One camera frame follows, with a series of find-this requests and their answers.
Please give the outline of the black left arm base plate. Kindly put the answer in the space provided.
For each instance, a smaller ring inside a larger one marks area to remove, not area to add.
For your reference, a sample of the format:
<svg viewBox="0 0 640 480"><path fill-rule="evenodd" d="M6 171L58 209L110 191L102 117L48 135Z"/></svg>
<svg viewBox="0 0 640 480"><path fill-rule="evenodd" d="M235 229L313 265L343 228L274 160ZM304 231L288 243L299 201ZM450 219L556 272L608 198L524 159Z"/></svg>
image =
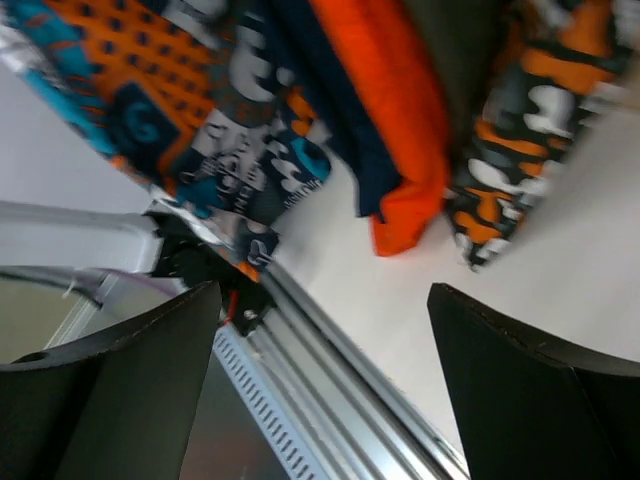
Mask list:
<svg viewBox="0 0 640 480"><path fill-rule="evenodd" d="M147 212L162 241L160 254L151 272L157 278L180 279L188 288L205 281L216 282L221 290L224 321L234 325L243 337L250 335L275 306L271 294L222 258L193 233L179 217Z"/></svg>

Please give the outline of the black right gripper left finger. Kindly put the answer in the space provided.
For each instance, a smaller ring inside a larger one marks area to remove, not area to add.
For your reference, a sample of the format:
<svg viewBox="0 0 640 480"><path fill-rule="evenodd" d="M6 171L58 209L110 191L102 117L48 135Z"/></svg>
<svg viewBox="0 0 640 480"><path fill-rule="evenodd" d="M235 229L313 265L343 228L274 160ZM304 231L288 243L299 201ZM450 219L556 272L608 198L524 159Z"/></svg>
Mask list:
<svg viewBox="0 0 640 480"><path fill-rule="evenodd" d="M205 282L2 365L2 478L178 478L221 303Z"/></svg>

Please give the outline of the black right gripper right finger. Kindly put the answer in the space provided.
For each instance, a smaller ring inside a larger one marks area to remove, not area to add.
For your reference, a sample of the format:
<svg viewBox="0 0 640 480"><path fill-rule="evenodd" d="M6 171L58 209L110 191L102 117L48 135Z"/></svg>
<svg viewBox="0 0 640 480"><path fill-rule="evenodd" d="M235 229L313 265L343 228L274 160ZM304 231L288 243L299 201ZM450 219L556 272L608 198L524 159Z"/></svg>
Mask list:
<svg viewBox="0 0 640 480"><path fill-rule="evenodd" d="M427 301L473 479L636 479L639 365L444 283Z"/></svg>

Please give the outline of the navy blue shorts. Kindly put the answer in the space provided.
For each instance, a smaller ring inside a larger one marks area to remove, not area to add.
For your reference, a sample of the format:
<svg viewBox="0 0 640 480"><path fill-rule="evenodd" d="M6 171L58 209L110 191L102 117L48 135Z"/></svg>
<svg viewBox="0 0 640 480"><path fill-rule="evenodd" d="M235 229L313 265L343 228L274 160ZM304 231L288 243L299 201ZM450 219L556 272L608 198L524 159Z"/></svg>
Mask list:
<svg viewBox="0 0 640 480"><path fill-rule="evenodd" d="M331 133L330 148L354 174L360 216L382 218L381 201L400 183L383 140L307 1L263 1L274 49L291 66Z"/></svg>

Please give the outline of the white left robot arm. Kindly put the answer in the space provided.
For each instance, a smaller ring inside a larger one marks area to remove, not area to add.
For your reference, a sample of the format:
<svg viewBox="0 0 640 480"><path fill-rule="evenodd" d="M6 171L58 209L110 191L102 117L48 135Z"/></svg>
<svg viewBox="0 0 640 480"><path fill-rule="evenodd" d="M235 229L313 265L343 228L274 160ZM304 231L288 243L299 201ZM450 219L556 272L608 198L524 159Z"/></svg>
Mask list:
<svg viewBox="0 0 640 480"><path fill-rule="evenodd" d="M1 203L1 264L148 273L162 249L148 216Z"/></svg>

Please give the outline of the colourful graphic print shorts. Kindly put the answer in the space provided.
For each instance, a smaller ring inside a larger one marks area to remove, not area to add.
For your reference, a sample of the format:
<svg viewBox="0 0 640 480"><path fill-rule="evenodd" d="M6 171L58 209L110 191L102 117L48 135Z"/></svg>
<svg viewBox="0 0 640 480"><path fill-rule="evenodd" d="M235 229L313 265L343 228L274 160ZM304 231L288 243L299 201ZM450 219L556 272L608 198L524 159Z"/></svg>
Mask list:
<svg viewBox="0 0 640 480"><path fill-rule="evenodd" d="M250 278L326 181L329 131L255 1L5 1L2 61Z"/></svg>

